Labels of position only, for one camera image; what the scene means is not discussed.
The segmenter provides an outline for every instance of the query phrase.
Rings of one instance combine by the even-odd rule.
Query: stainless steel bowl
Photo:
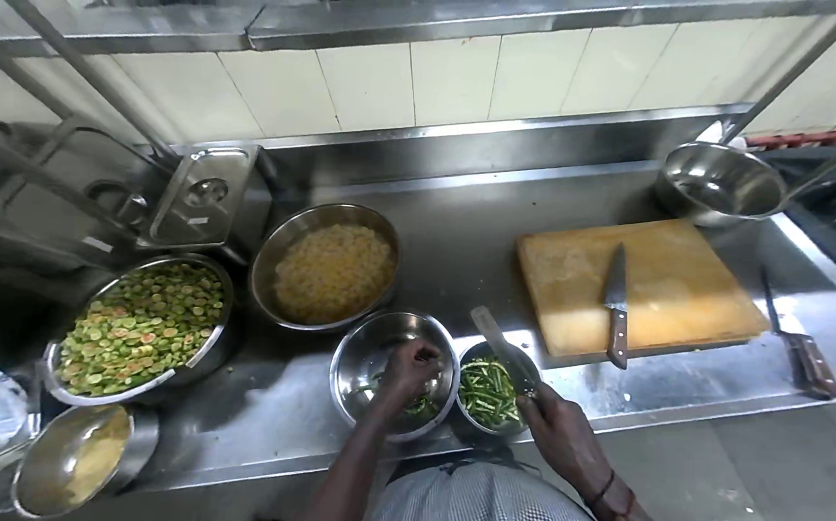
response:
[[[450,334],[433,317],[408,313],[377,313],[351,330],[337,346],[331,360],[330,382],[334,405],[351,426],[363,418],[373,392],[354,392],[370,385],[373,377],[386,370],[389,352],[402,342],[424,338],[440,349],[444,367],[431,381],[431,407],[417,414],[403,413],[393,423],[389,441],[416,439],[444,421],[457,398],[460,368]]]
[[[212,329],[212,334],[206,339],[206,342],[203,343],[195,355],[193,355],[193,358],[189,359],[189,361],[180,367],[168,369],[149,382],[132,387],[120,393],[97,397],[77,396],[70,394],[67,391],[65,383],[55,375],[55,371],[60,365],[60,343],[63,341],[63,338],[55,339],[48,343],[47,348],[44,350],[44,356],[42,357],[42,364],[44,365],[44,368],[42,369],[44,386],[48,389],[48,392],[50,392],[51,395],[58,400],[69,405],[92,406],[119,403],[140,397],[147,391],[154,389],[161,384],[188,384],[198,380],[206,374],[211,373],[212,371],[215,371],[220,365],[222,365],[230,354],[232,343],[228,342],[227,339],[223,340],[223,337],[226,335],[225,326],[228,323],[228,317],[231,315],[232,305],[235,300],[235,288],[232,286],[232,279],[228,276],[228,272],[225,268],[223,268],[215,260],[203,255],[197,255],[195,253],[180,253],[177,255],[164,255],[163,257],[155,257],[154,259],[146,260],[145,262],[134,266],[131,270],[129,270],[129,272],[139,270],[141,268],[147,268],[149,266],[181,263],[196,264],[209,268],[215,272],[216,276],[222,282],[223,288],[222,314],[219,315],[219,321],[215,328]],[[122,277],[119,277],[97,291],[97,293],[88,300],[83,309],[89,309],[90,302],[100,299],[107,291],[117,285],[121,280]]]
[[[765,219],[788,192],[781,175],[753,154],[702,142],[673,150],[654,187],[669,211],[699,226]]]
[[[460,367],[471,361],[473,358],[489,357],[494,354],[495,353],[492,351],[492,348],[489,346],[488,342],[476,344],[472,346],[470,349],[466,349],[465,351],[463,351],[463,354],[460,356]],[[527,353],[525,353],[525,356],[522,360],[525,361],[525,364],[528,365],[528,369],[531,372],[540,373],[540,371],[537,368],[537,364],[535,364],[534,361],[531,360],[530,357],[528,357]],[[466,420],[470,422],[472,426],[486,434],[492,436],[509,437],[516,436],[528,430],[528,424],[525,423],[524,418],[522,418],[520,422],[510,421],[502,425],[498,425],[498,427],[495,429],[488,428],[487,426],[484,426],[480,422],[473,419],[473,417],[470,415],[470,412],[465,407],[463,407],[463,403],[459,399],[457,399],[457,406],[460,408],[460,412],[463,413],[463,417],[466,418]]]
[[[261,306],[263,313],[276,324],[297,331],[337,331],[363,318],[392,297],[395,274],[383,293],[372,304],[344,320],[311,326],[296,324],[285,317],[273,290],[276,282],[276,265],[283,260],[289,247],[296,244],[306,234],[335,224],[358,224],[378,233],[389,244],[396,263],[396,272],[399,270],[399,236],[392,224],[376,211],[352,204],[330,204],[304,209],[277,226],[263,241],[261,251],[254,259],[254,265],[250,271],[250,288],[254,294],[254,300]]]
[[[87,440],[112,424],[126,431],[122,455],[101,483],[74,499],[70,485]],[[13,506],[25,517],[64,515],[97,495],[114,494],[141,472],[157,447],[157,434],[157,414],[141,407],[68,409],[48,424],[19,463],[11,489]]]

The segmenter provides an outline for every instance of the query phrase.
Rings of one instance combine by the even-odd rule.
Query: wrist bracelet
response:
[[[601,492],[599,492],[591,501],[586,500],[583,498],[583,501],[586,503],[588,510],[595,512],[596,504],[604,499],[604,495],[611,489],[611,485],[614,484],[614,479],[617,478],[617,474],[614,473],[614,470],[611,470],[611,477],[609,478],[608,482],[604,484],[604,487],[601,488]],[[627,487],[627,508],[623,513],[615,511],[614,508],[611,508],[611,505],[606,505],[609,510],[611,510],[612,514],[614,514],[614,521],[627,521],[630,518],[630,513],[634,509],[634,503],[637,502],[637,494],[635,494],[630,487]]]
[[[592,498],[591,501],[589,501],[585,498],[582,498],[582,501],[584,501],[586,503],[586,506],[588,507],[588,510],[591,510],[591,511],[594,512],[595,503],[599,502],[601,500],[601,498],[603,498],[604,495],[609,491],[609,489],[611,488],[611,485],[614,483],[615,478],[617,478],[617,474],[614,473],[614,470],[611,470],[611,477],[608,479],[608,482],[604,484],[604,487],[601,487],[601,492],[596,494],[595,497]]]

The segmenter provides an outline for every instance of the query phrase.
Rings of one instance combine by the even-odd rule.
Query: bowl of chopped green beans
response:
[[[537,365],[525,357],[531,371]],[[519,414],[515,387],[508,371],[487,342],[466,349],[460,356],[460,389],[457,405],[476,429],[493,436],[514,436],[528,430]]]
[[[234,299],[228,273],[193,253],[147,260],[100,289],[45,349],[44,384],[70,405],[133,399],[211,373]]]

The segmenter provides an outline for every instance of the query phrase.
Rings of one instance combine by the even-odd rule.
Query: wooden cutting board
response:
[[[688,221],[521,235],[521,268],[552,355],[607,349],[604,282],[621,242],[629,349],[745,340],[767,329],[766,317]]]

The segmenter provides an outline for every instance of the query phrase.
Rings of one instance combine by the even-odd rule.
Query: hand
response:
[[[440,374],[440,350],[422,339],[405,342],[392,351],[376,399],[384,412],[398,415],[409,400],[426,392],[426,384]]]
[[[583,499],[591,501],[611,478],[611,466],[585,413],[578,403],[563,399],[542,382],[536,400],[518,396],[517,403],[540,454]]]

